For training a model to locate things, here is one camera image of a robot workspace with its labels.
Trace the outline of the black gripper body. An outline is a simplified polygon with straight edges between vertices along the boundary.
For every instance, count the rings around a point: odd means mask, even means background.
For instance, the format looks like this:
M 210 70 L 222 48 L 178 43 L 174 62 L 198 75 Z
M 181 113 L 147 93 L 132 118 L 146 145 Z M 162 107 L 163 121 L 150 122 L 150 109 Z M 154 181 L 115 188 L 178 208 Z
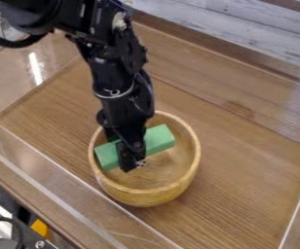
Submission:
M 99 99 L 106 114 L 116 115 L 120 125 L 115 129 L 127 146 L 144 143 L 146 123 L 154 116 L 154 90 L 148 77 L 134 77 L 126 82 L 106 82 L 96 79 L 92 93 Z

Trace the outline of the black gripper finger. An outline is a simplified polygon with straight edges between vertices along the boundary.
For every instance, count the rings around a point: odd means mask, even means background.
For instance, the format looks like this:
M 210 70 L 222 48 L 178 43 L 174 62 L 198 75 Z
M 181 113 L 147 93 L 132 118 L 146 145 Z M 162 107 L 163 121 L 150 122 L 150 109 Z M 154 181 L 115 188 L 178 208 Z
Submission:
M 123 172 L 130 172 L 139 166 L 144 165 L 146 145 L 143 142 L 135 142 L 128 147 L 124 142 L 116 144 L 118 164 Z
M 96 113 L 96 122 L 103 127 L 104 135 L 107 141 L 115 141 L 119 139 L 119 136 L 115 132 L 115 129 L 120 125 L 120 120 L 116 115 L 106 114 L 103 110 Z

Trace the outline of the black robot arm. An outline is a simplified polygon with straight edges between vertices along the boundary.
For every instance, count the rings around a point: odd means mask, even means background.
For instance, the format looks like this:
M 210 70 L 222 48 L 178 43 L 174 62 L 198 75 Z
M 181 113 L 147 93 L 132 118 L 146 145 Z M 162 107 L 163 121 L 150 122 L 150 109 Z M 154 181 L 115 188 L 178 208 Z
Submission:
M 146 159 L 146 123 L 154 116 L 154 90 L 143 65 L 147 49 L 132 30 L 131 7 L 120 0 L 0 0 L 0 16 L 26 38 L 0 37 L 19 49 L 56 30 L 75 44 L 92 77 L 102 109 L 96 121 L 116 141 L 118 166 L 130 172 Z

